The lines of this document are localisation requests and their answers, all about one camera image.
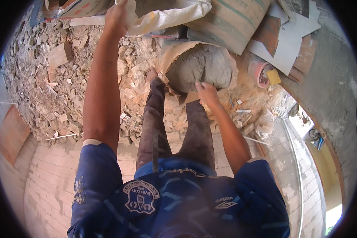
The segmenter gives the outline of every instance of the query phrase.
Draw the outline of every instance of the man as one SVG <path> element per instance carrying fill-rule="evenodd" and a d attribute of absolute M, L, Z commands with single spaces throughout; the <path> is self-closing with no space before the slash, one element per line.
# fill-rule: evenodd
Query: man
<path fill-rule="evenodd" d="M 200 101 L 186 104 L 188 131 L 172 155 L 164 129 L 164 83 L 154 69 L 143 114 L 135 180 L 123 184 L 116 161 L 120 96 L 118 42 L 126 1 L 107 11 L 84 102 L 84 142 L 69 237 L 288 237 L 289 219 L 265 160 L 249 146 L 215 88 L 196 83 Z M 214 113 L 235 178 L 218 177 L 209 119 Z"/>

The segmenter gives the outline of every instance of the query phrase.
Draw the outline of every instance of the dark trousers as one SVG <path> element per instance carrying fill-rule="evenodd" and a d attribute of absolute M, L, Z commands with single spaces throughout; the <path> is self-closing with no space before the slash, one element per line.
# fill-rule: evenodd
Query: dark trousers
<path fill-rule="evenodd" d="M 137 152 L 136 169 L 152 161 L 153 138 L 158 133 L 157 158 L 193 159 L 214 169 L 213 138 L 209 118 L 200 101 L 186 104 L 188 129 L 181 150 L 172 155 L 164 126 L 164 83 L 160 79 L 151 80 L 143 113 L 143 129 Z"/>

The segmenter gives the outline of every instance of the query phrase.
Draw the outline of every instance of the hand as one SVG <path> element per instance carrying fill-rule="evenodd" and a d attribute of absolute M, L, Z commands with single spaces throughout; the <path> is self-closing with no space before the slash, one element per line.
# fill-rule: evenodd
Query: hand
<path fill-rule="evenodd" d="M 200 104 L 205 103 L 212 111 L 222 107 L 217 95 L 217 90 L 213 85 L 205 82 L 196 82 L 196 88 L 198 97 L 200 98 Z"/>
<path fill-rule="evenodd" d="M 120 0 L 117 5 L 113 5 L 107 10 L 105 18 L 104 34 L 113 35 L 119 39 L 127 33 L 126 23 L 127 0 Z"/>

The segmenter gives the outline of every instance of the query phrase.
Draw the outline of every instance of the foot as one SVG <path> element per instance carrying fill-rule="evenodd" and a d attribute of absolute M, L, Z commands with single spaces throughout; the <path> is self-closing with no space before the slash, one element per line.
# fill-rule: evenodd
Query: foot
<path fill-rule="evenodd" d="M 152 79 L 157 78 L 156 70 L 153 67 L 150 67 L 145 71 L 145 75 L 147 76 L 147 82 L 150 83 Z"/>

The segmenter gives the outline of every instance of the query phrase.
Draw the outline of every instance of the plastic bucket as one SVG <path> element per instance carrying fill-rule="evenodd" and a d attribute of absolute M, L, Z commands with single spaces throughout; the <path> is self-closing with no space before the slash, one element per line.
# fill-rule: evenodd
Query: plastic bucket
<path fill-rule="evenodd" d="M 248 73 L 249 75 L 257 81 L 257 84 L 258 84 L 258 87 L 259 88 L 266 88 L 270 81 L 267 80 L 266 83 L 260 83 L 259 82 L 259 77 L 260 77 L 260 74 L 262 73 L 262 70 L 263 68 L 267 65 L 268 63 L 267 62 L 260 62 L 260 61 L 252 61 L 250 64 L 249 64 L 249 67 L 248 67 Z"/>

